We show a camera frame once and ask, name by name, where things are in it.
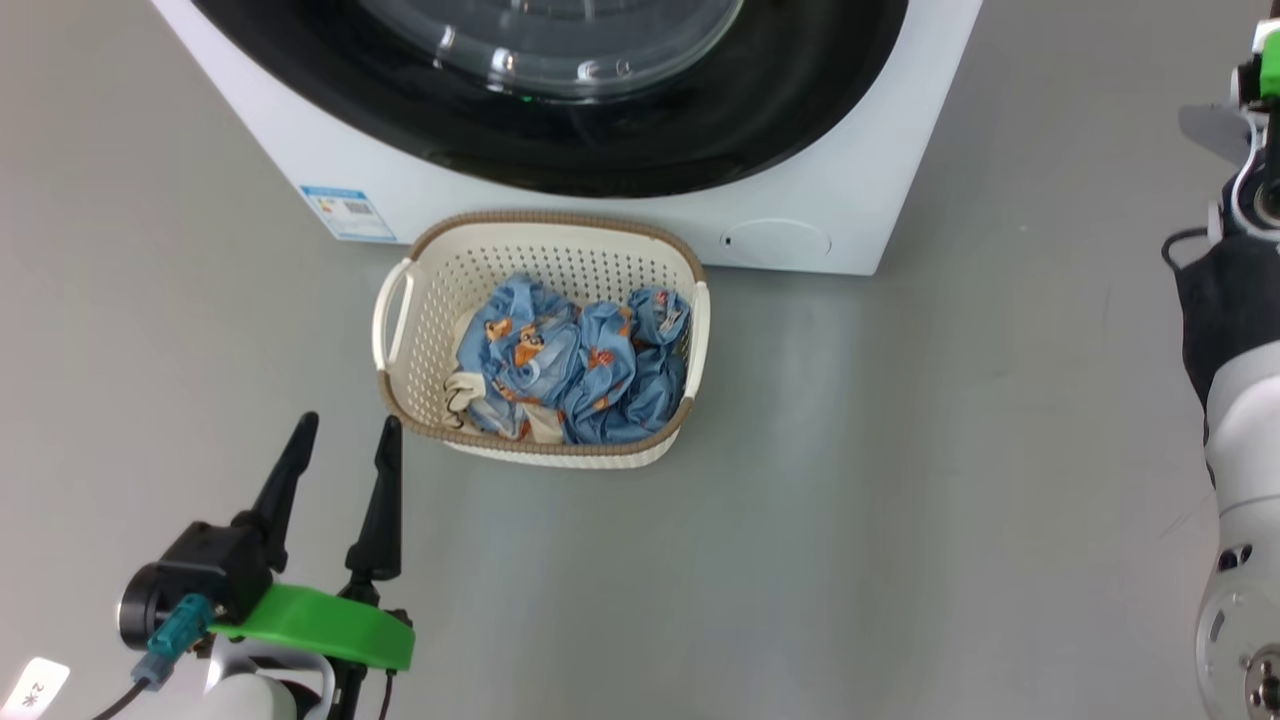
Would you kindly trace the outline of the white paper tag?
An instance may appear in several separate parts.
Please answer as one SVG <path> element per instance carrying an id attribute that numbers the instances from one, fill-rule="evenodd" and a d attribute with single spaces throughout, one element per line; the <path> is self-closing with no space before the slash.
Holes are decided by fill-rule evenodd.
<path id="1" fill-rule="evenodd" d="M 0 720 L 41 720 L 70 676 L 70 669 L 45 657 L 33 657 L 3 697 Z"/>

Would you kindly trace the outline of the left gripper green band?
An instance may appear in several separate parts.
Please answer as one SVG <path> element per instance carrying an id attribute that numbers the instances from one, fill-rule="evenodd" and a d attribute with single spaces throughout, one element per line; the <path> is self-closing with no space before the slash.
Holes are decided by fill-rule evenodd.
<path id="1" fill-rule="evenodd" d="M 251 509 L 250 528 L 265 564 L 283 573 L 300 478 L 307 471 L 319 415 L 305 413 Z M 389 582 L 402 570 L 403 428 L 383 424 L 376 478 L 357 541 L 346 556 L 355 585 Z M 302 585 L 274 585 L 238 625 L 215 625 L 209 656 L 207 720 L 356 720 L 370 673 L 394 679 L 411 669 L 416 632 L 407 614 Z"/>

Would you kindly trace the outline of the blue energy label sticker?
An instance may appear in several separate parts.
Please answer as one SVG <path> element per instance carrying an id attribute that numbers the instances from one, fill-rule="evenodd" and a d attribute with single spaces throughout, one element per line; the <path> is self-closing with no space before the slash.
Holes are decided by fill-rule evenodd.
<path id="1" fill-rule="evenodd" d="M 365 192 L 307 184 L 301 184 L 298 190 L 337 240 L 398 243 L 396 233 Z"/>

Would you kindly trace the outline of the white front-load washing machine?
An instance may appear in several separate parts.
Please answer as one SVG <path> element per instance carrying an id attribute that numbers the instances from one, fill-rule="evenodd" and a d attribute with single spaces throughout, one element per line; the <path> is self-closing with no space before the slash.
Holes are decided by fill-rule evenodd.
<path id="1" fill-rule="evenodd" d="M 707 264 L 746 268 L 724 256 L 721 236 L 739 223 L 783 218 L 829 236 L 828 256 L 809 272 L 840 275 L 878 269 L 984 4 L 909 0 L 890 59 L 861 101 L 768 169 L 689 193 L 588 199 L 498 184 L 411 156 L 274 79 L 192 0 L 150 1 L 305 204 L 301 184 L 362 191 L 398 245 L 465 213 L 559 213 L 660 227 Z"/>

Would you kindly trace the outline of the round drain filter cover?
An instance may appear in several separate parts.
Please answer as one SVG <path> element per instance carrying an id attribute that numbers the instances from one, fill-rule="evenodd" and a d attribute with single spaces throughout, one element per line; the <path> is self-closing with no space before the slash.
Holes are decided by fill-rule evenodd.
<path id="1" fill-rule="evenodd" d="M 828 256 L 832 242 L 824 231 L 808 223 L 765 218 L 728 228 L 719 246 L 739 266 L 809 272 Z"/>

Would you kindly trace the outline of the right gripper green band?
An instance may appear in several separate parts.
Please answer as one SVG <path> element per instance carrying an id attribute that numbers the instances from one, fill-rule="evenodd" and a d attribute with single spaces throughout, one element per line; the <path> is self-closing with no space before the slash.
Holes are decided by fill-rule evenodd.
<path id="1" fill-rule="evenodd" d="M 1252 55 L 1231 73 L 1231 101 L 1253 128 L 1265 128 L 1280 111 L 1280 20 L 1254 28 Z"/>

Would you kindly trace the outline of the cream perforated laundry basket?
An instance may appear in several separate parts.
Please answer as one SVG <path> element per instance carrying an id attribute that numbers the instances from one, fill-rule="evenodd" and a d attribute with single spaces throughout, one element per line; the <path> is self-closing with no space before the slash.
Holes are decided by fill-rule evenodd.
<path id="1" fill-rule="evenodd" d="M 678 347 L 686 378 L 671 420 L 628 445 L 538 445 L 454 424 L 445 379 L 460 336 L 493 291 L 530 275 L 573 304 L 623 304 L 663 287 L 691 309 Z M 387 409 L 407 432 L 465 454 L 544 468 L 620 470 L 655 462 L 692 410 L 707 365 L 710 288 L 692 250 L 667 231 L 554 213 L 472 213 L 438 223 L 387 274 L 372 314 L 372 359 Z"/>

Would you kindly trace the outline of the blue cartoon print clothing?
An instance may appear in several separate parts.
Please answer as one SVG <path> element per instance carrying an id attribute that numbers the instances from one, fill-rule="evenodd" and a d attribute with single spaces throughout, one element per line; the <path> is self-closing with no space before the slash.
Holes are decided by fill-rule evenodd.
<path id="1" fill-rule="evenodd" d="M 691 309 L 663 287 L 573 304 L 530 275 L 499 284 L 460 336 L 445 406 L 458 427 L 538 445 L 628 445 L 678 406 Z"/>

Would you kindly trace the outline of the black glass washing machine door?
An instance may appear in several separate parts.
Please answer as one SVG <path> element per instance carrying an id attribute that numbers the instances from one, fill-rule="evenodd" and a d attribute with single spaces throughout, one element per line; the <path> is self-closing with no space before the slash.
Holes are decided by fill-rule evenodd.
<path id="1" fill-rule="evenodd" d="M 192 0 L 347 126 L 521 190 L 649 199 L 800 152 L 867 95 L 909 0 Z"/>

